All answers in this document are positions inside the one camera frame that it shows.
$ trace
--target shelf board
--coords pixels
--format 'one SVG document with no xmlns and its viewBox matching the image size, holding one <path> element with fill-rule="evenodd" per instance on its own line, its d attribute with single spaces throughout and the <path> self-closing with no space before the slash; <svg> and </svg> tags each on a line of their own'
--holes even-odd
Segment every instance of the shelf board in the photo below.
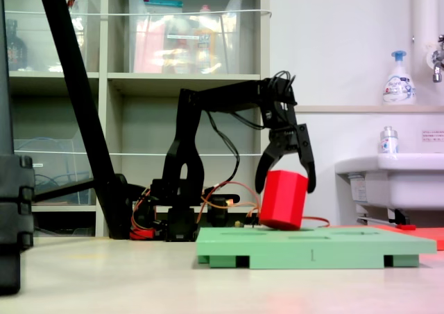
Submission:
<svg viewBox="0 0 444 314">
<path fill-rule="evenodd" d="M 443 113 L 444 105 L 299 105 L 295 106 L 297 113 Z"/>
<path fill-rule="evenodd" d="M 33 205 L 32 212 L 96 212 L 96 205 Z"/>
<path fill-rule="evenodd" d="M 99 95 L 99 73 L 87 73 L 92 94 Z M 10 71 L 12 96 L 68 96 L 63 73 Z"/>
<path fill-rule="evenodd" d="M 177 97 L 180 89 L 201 91 L 247 80 L 260 80 L 260 75 L 109 73 L 108 80 L 124 96 Z"/>
<path fill-rule="evenodd" d="M 156 212 L 157 213 L 167 213 L 168 209 L 171 207 L 157 207 Z M 195 213 L 199 213 L 200 207 L 193 207 Z M 228 209 L 229 213 L 248 213 L 253 207 L 235 207 Z M 207 213 L 207 207 L 203 208 L 203 212 Z"/>
</svg>

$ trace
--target table surface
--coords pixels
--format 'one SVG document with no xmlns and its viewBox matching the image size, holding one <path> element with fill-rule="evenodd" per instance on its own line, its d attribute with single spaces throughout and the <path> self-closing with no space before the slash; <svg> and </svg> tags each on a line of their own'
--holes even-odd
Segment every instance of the table surface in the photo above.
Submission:
<svg viewBox="0 0 444 314">
<path fill-rule="evenodd" d="M 1 314 L 444 313 L 444 252 L 420 268 L 213 269 L 194 243 L 37 238 Z"/>
</svg>

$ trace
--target pump bottle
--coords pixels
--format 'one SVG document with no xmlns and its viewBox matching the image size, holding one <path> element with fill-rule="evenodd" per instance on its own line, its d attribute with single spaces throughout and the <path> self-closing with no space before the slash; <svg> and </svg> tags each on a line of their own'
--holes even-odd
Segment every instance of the pump bottle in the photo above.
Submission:
<svg viewBox="0 0 444 314">
<path fill-rule="evenodd" d="M 411 76 L 405 69 L 403 57 L 407 53 L 396 51 L 391 54 L 395 58 L 395 68 L 388 77 L 382 103 L 384 105 L 414 105 L 416 104 L 416 88 Z"/>
</svg>

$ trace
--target green platform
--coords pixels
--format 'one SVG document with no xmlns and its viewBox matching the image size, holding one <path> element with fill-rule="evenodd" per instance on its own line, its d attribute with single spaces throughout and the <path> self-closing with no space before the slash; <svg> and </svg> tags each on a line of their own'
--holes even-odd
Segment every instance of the green platform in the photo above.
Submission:
<svg viewBox="0 0 444 314">
<path fill-rule="evenodd" d="M 418 267 L 436 241 L 374 227 L 332 227 L 296 232 L 262 228 L 200 229 L 198 262 L 211 268 L 363 269 Z"/>
</svg>

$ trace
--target white sink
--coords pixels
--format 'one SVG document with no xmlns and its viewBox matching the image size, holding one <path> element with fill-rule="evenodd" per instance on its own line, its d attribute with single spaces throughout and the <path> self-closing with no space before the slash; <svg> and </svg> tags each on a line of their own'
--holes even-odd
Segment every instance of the white sink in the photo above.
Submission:
<svg viewBox="0 0 444 314">
<path fill-rule="evenodd" d="M 359 205 L 444 210 L 444 154 L 398 153 L 347 159 L 335 166 L 350 179 Z"/>
</svg>

